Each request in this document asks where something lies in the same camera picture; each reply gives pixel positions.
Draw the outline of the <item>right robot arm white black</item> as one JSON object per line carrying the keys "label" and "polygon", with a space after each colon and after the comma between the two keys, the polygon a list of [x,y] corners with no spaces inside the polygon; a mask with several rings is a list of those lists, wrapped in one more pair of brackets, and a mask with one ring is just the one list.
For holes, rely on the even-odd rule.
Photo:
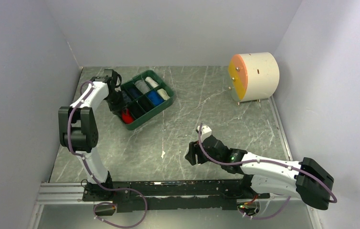
{"label": "right robot arm white black", "polygon": [[212,162],[230,174],[241,174],[239,190],[246,198],[259,194],[286,195],[320,210],[327,210],[330,203],[337,202],[332,193],[334,178],[312,158],[271,159],[229,148],[214,136],[202,143],[189,143],[185,158],[193,166]]}

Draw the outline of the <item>red white underwear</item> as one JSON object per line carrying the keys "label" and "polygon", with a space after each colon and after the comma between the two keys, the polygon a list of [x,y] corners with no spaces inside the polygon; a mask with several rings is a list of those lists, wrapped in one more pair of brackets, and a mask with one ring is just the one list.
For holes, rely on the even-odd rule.
{"label": "red white underwear", "polygon": [[122,121],[127,125],[134,122],[134,118],[132,117],[132,115],[128,109],[122,110],[121,117],[122,117]]}

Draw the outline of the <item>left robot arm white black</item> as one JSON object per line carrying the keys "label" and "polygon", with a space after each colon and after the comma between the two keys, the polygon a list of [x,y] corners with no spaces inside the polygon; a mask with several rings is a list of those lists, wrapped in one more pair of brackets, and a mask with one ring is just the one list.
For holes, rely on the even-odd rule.
{"label": "left robot arm white black", "polygon": [[109,200],[114,194],[111,175],[103,165],[97,150],[98,127],[94,112],[106,102],[114,115],[125,107],[121,92],[122,77],[115,70],[110,75],[92,77],[80,97],[70,106],[58,110],[59,139],[63,147],[80,161],[90,190],[95,190],[101,200]]}

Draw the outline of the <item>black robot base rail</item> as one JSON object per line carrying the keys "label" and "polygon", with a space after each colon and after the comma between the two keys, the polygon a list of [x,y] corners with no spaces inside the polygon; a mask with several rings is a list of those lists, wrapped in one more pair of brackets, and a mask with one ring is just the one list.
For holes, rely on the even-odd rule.
{"label": "black robot base rail", "polygon": [[84,202],[112,202],[117,212],[220,208],[236,210],[251,200],[269,199],[270,194],[256,194],[245,179],[184,181],[115,181],[111,191],[96,184],[83,186]]}

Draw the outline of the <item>green compartment organizer tray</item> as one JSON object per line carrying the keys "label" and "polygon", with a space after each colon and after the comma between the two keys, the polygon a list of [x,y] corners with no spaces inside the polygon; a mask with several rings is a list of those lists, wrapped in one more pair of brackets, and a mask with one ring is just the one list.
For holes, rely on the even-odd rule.
{"label": "green compartment organizer tray", "polygon": [[174,91],[153,70],[146,70],[121,84],[124,107],[118,113],[127,130],[135,130],[174,102]]}

